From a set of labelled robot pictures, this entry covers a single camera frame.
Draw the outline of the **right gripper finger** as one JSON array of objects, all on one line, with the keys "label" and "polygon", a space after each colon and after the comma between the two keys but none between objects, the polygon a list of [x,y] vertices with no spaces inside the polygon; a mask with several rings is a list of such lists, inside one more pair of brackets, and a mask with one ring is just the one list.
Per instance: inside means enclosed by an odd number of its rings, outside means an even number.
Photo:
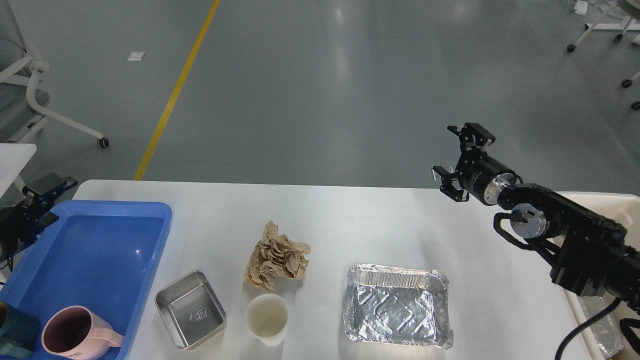
[{"label": "right gripper finger", "polygon": [[479,161],[485,158],[487,161],[495,161],[487,152],[487,148],[496,141],[496,137],[480,123],[467,122],[462,126],[448,125],[446,129],[458,137],[461,151],[459,162]]},{"label": "right gripper finger", "polygon": [[448,171],[445,167],[441,165],[432,166],[432,171],[434,174],[439,176],[439,182],[441,185],[439,186],[439,191],[441,193],[448,196],[448,198],[452,199],[455,202],[468,202],[470,198],[470,193],[464,187],[458,188],[455,187],[454,183],[460,184],[461,173],[457,170],[453,172]]}]

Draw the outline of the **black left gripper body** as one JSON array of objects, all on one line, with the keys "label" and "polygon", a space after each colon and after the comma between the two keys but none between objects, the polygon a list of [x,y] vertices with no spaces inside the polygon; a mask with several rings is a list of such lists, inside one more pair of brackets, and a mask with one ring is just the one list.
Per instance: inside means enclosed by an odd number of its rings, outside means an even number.
[{"label": "black left gripper body", "polygon": [[6,261],[35,243],[35,233],[23,205],[2,206],[0,260]]}]

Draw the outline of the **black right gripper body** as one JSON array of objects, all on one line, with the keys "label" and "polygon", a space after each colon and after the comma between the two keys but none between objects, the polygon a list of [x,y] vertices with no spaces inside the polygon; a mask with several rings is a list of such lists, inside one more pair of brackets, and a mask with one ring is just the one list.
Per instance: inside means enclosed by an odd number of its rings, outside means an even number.
[{"label": "black right gripper body", "polygon": [[512,169],[487,153],[463,153],[455,166],[458,183],[483,205],[498,203],[503,189],[519,180]]}]

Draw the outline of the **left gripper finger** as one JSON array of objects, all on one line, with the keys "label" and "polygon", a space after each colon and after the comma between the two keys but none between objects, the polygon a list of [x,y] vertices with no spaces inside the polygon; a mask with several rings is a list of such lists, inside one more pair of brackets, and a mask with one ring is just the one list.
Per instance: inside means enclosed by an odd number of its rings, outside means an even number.
[{"label": "left gripper finger", "polygon": [[22,188],[23,205],[52,208],[64,193],[77,187],[78,184],[79,182],[73,177],[60,177],[55,173],[48,173]]},{"label": "left gripper finger", "polygon": [[50,225],[56,223],[59,216],[51,211],[32,212],[30,214],[30,240],[37,240],[38,236]]}]

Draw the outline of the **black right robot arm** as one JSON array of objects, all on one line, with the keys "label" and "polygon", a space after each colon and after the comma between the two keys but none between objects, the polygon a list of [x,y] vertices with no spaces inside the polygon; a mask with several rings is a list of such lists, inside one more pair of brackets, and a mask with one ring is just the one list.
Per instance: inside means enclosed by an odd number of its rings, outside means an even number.
[{"label": "black right robot arm", "polygon": [[562,355],[577,335],[608,316],[621,304],[639,312],[640,255],[626,244],[627,229],[548,187],[525,183],[522,177],[491,157],[487,148],[496,138],[482,125],[449,125],[459,141],[461,155],[453,171],[441,165],[439,191],[455,202],[475,198],[487,207],[498,206],[493,229],[508,243],[533,251],[550,265],[553,284],[579,297],[611,294],[614,300],[576,326],[560,342],[554,358]]}]

